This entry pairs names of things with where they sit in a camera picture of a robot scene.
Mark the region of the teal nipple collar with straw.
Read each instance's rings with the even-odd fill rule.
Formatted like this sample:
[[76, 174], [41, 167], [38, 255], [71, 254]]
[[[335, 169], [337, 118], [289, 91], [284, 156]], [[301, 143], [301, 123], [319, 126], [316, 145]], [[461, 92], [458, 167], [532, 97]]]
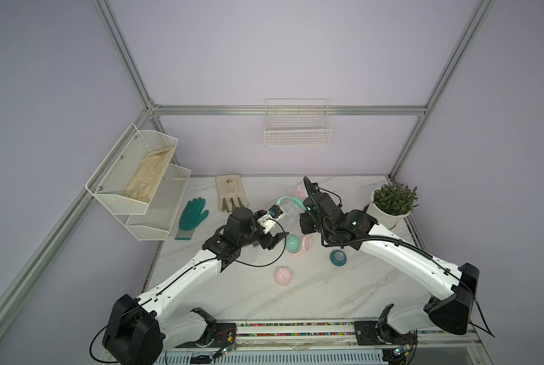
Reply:
[[340, 249], [333, 250], [330, 254], [331, 263], [337, 267], [345, 266], [347, 263], [346, 254]]

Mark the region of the clear baby bottle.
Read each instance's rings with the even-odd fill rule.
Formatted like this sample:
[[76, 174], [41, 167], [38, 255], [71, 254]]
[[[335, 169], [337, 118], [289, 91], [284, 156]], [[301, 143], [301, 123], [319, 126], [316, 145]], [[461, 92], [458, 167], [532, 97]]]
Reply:
[[293, 199], [283, 200], [280, 207], [285, 211], [286, 215], [280, 219], [279, 224], [286, 232], [289, 232], [295, 221], [299, 219], [302, 208]]

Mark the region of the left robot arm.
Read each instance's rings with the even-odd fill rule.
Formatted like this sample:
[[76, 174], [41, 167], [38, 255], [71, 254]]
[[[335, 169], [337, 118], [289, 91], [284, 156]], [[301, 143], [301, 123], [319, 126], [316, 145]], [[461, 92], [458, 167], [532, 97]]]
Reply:
[[257, 212], [237, 208], [175, 274], [137, 297], [120, 297], [97, 333], [112, 363], [152, 364], [179, 345], [211, 345], [217, 321], [206, 310], [197, 307], [178, 318], [173, 313], [194, 290], [237, 262], [244, 247], [272, 250], [285, 240], [288, 232], [281, 220], [287, 215], [277, 205]]

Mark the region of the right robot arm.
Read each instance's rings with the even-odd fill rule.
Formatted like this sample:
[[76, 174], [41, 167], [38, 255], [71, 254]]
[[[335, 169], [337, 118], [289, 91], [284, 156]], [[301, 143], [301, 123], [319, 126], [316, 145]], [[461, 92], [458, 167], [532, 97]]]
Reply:
[[351, 247], [375, 256], [427, 290], [404, 305], [387, 305], [374, 324], [377, 340], [393, 344], [420, 329], [436, 327], [464, 335], [473, 326], [471, 313], [480, 308], [477, 285], [480, 271], [465, 263], [446, 262], [393, 234], [366, 211], [343, 212], [333, 193], [303, 179], [307, 197], [299, 224], [304, 234], [318, 233], [322, 246]]

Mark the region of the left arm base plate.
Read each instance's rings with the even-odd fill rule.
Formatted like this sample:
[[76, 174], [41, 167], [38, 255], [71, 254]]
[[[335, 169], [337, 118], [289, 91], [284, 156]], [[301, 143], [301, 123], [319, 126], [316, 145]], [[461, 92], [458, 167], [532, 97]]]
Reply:
[[233, 322], [218, 322], [207, 330], [207, 337], [196, 345], [199, 348], [220, 348], [229, 337], [236, 337], [237, 325]]

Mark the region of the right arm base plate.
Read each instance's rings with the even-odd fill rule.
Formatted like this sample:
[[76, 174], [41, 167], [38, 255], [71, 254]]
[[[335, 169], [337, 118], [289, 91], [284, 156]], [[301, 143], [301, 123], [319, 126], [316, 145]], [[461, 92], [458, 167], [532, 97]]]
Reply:
[[354, 333], [358, 345], [410, 345], [416, 344], [416, 336], [409, 332], [401, 334], [388, 324], [378, 321], [355, 321]]

